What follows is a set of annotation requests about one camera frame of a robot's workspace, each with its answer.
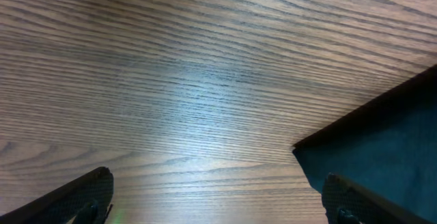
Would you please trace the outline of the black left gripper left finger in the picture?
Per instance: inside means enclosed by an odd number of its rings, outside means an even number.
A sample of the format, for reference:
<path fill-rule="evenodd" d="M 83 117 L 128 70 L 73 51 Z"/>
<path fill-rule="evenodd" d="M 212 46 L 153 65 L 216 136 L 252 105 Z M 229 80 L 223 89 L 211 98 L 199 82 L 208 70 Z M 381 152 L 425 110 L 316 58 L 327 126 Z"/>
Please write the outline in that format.
<path fill-rule="evenodd" d="M 112 210 L 113 174 L 98 167 L 1 216 L 3 224 L 104 224 Z"/>

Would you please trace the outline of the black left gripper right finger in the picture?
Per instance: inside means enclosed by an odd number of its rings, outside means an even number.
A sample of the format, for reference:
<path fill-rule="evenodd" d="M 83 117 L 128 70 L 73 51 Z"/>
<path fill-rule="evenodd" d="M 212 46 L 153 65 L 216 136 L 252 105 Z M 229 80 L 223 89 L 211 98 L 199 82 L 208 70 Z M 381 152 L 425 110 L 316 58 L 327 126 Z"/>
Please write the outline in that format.
<path fill-rule="evenodd" d="M 335 174 L 322 188 L 329 224 L 432 224 L 414 213 Z"/>

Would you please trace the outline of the black t-shirt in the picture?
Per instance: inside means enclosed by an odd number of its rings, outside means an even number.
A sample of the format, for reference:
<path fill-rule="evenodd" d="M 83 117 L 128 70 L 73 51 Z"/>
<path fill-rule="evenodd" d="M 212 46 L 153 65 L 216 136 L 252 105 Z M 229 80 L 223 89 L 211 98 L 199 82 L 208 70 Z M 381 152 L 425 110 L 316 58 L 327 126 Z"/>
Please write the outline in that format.
<path fill-rule="evenodd" d="M 310 185 L 346 178 L 436 222 L 436 68 L 431 67 L 294 145 Z"/>

